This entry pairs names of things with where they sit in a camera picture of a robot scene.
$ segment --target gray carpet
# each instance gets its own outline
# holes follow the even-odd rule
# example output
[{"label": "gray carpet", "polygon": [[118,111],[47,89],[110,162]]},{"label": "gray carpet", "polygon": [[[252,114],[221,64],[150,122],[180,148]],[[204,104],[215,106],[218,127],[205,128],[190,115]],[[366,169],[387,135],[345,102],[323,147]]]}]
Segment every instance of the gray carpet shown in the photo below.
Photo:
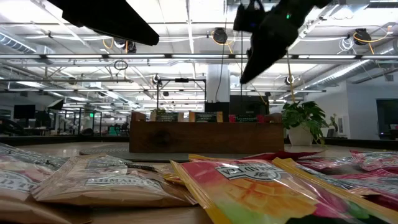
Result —
[{"label": "gray carpet", "polygon": [[91,149],[84,149],[80,151],[82,155],[92,155],[98,153],[106,153],[110,156],[127,159],[129,161],[137,162],[169,162],[170,160],[176,162],[188,162],[189,154],[199,154],[202,156],[212,158],[231,158],[240,159],[253,154],[213,154],[213,153],[138,153],[129,152],[129,145],[115,144],[100,147],[93,147]]}]

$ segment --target potted plant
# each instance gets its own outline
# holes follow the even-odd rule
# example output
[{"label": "potted plant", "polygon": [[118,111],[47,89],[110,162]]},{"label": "potted plant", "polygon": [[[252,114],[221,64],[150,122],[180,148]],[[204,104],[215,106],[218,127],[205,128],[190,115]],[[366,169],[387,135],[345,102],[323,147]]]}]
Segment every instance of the potted plant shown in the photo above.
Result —
[{"label": "potted plant", "polygon": [[290,143],[294,146],[311,146],[313,139],[324,145],[321,128],[327,128],[325,112],[314,101],[300,104],[286,103],[282,111],[284,128],[289,130]]}]

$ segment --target yellow bag edge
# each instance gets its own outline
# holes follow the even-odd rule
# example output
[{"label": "yellow bag edge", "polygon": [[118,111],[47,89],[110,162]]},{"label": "yellow bag edge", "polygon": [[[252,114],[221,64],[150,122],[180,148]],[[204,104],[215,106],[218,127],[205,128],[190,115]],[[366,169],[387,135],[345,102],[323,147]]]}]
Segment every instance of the yellow bag edge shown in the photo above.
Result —
[{"label": "yellow bag edge", "polygon": [[325,182],[324,180],[321,180],[318,177],[315,177],[314,175],[309,174],[304,170],[297,168],[295,166],[297,163],[293,159],[276,158],[272,161],[272,163],[290,174],[296,175],[301,179],[313,182],[314,184],[317,184],[323,187],[324,189],[327,189],[333,193],[340,195],[344,199],[348,199],[354,203],[357,203],[358,205],[366,208],[369,211],[374,211],[374,210],[377,211],[380,215],[388,218],[389,220],[386,220],[388,222],[393,222],[394,220],[398,220],[398,212],[383,207],[381,205],[378,205],[376,203],[370,202],[366,199],[363,199],[359,195],[352,194],[344,189],[331,185],[328,182]]},{"label": "yellow bag edge", "polygon": [[225,159],[225,158],[212,158],[212,157],[206,157],[206,156],[201,156],[201,155],[196,155],[196,154],[189,154],[188,155],[189,161],[192,161],[194,159],[205,159],[209,161],[223,161],[223,160],[235,160],[235,159]]},{"label": "yellow bag edge", "polygon": [[185,169],[178,162],[170,161],[175,173],[185,183],[195,200],[206,211],[214,224],[232,224],[224,213],[214,204],[200,186],[188,175]]}]

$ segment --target computer screen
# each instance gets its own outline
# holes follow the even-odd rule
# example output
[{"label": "computer screen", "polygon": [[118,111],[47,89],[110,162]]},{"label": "computer screen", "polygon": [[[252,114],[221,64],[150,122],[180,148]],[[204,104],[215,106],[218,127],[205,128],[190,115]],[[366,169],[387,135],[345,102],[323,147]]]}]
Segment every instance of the computer screen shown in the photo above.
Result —
[{"label": "computer screen", "polygon": [[36,105],[14,105],[14,119],[35,118]]}]

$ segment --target white planter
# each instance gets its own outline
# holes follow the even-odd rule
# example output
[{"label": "white planter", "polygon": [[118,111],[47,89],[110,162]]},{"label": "white planter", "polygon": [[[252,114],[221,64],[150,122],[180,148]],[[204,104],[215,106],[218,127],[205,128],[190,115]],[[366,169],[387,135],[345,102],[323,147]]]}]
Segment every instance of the white planter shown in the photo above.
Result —
[{"label": "white planter", "polygon": [[293,146],[311,146],[313,136],[308,128],[302,125],[289,129],[289,139]]}]

